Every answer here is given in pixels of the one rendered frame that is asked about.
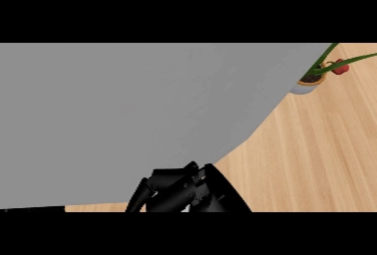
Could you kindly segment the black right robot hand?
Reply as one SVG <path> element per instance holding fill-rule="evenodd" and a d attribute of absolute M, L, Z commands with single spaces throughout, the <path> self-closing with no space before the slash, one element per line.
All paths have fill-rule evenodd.
<path fill-rule="evenodd" d="M 158 168 L 145 177 L 131 196 L 127 212 L 230 212 L 250 208 L 227 179 L 211 163 L 198 167 Z"/>

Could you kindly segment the flat grey cabinet door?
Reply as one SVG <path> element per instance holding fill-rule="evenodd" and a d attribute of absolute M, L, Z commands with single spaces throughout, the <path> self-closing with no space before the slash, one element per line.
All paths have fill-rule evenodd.
<path fill-rule="evenodd" d="M 0 208 L 125 202 L 153 169 L 217 162 L 325 49 L 1 44 Z"/>

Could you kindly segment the potted green plant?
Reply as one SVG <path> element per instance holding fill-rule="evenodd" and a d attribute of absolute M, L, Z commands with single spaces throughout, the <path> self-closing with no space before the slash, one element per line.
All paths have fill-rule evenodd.
<path fill-rule="evenodd" d="M 306 95 L 309 94 L 318 86 L 322 84 L 325 81 L 325 77 L 328 73 L 332 73 L 331 70 L 334 70 L 337 67 L 341 67 L 343 65 L 349 65 L 349 70 L 350 70 L 350 65 L 362 60 L 366 60 L 372 57 L 377 57 L 377 53 L 371 53 L 366 55 L 360 55 L 356 57 L 352 57 L 349 59 L 343 59 L 343 62 L 335 63 L 335 64 L 326 64 L 326 62 L 334 62 L 334 61 L 326 61 L 326 57 L 335 47 L 338 46 L 337 43 L 331 43 L 329 46 L 326 47 L 323 53 L 321 54 L 319 58 L 316 59 L 315 63 L 312 64 L 309 70 L 304 72 L 301 78 L 298 79 L 292 89 L 291 93 L 294 95 Z"/>

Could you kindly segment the red bell pepper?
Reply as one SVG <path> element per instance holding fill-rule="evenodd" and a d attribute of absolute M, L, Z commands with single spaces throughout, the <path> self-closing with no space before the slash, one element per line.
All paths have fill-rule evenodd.
<path fill-rule="evenodd" d="M 326 64 L 335 64 L 343 62 L 343 59 L 337 59 L 334 62 L 326 62 Z M 343 65 L 341 67 L 337 67 L 334 70 L 331 70 L 332 74 L 335 75 L 341 75 L 343 73 L 346 73 L 349 71 L 349 65 Z"/>

